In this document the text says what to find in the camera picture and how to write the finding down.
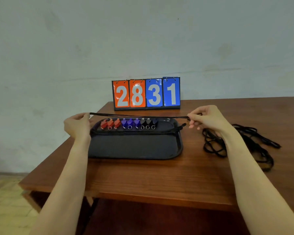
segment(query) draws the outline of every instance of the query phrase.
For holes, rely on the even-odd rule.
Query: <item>black tray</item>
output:
[[[183,150],[182,138],[180,132],[174,134],[150,134],[135,135],[136,131],[164,131],[175,127],[179,124],[175,119],[157,118],[158,125],[156,129],[141,130],[135,126],[129,129],[123,129],[122,125],[117,130],[112,128],[104,130],[100,128],[97,122],[92,130],[109,131],[111,135],[95,135],[91,138],[88,150],[89,158],[126,158],[126,159],[156,159],[165,160],[178,156]],[[113,135],[114,131],[130,131],[131,135]]]

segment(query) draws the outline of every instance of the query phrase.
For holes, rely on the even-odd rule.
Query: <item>tiled floor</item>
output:
[[[0,176],[0,235],[29,234],[38,213],[21,196],[20,177]]]

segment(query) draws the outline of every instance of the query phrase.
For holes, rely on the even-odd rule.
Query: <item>white numeral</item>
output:
[[[127,94],[127,90],[125,86],[119,86],[117,88],[117,93],[123,92],[122,96],[120,97],[120,99],[118,100],[118,106],[129,106],[129,102],[124,102],[124,98],[126,97]]]
[[[172,85],[168,87],[168,90],[171,91],[172,105],[175,105],[176,104],[176,99],[175,99],[175,83],[172,83]]]
[[[133,96],[132,96],[132,102],[134,106],[140,106],[143,103],[143,89],[140,85],[133,86],[132,89]]]
[[[160,103],[160,100],[161,100],[161,96],[158,94],[160,91],[160,87],[156,84],[153,84],[153,85],[150,85],[148,88],[148,90],[153,90],[153,89],[156,89],[155,92],[153,92],[153,96],[156,97],[156,101],[154,101],[153,99],[150,99],[148,101],[151,105],[156,106],[157,104]]]

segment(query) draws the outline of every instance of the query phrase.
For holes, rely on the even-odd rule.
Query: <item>orange number card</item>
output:
[[[113,81],[116,108],[129,107],[129,81]]]
[[[145,80],[129,80],[129,98],[131,107],[145,107]]]

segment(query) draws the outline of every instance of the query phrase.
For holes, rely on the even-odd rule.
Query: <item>red whistle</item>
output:
[[[107,126],[107,121],[106,121],[106,119],[104,120],[104,121],[102,121],[101,123],[100,123],[100,127],[101,127],[101,129],[104,129],[106,126]]]
[[[112,126],[113,126],[113,119],[110,119],[110,120],[107,122],[107,125],[108,125],[108,129],[111,130],[111,129],[112,129]]]
[[[121,121],[118,118],[116,121],[114,121],[114,128],[117,129],[121,125]]]

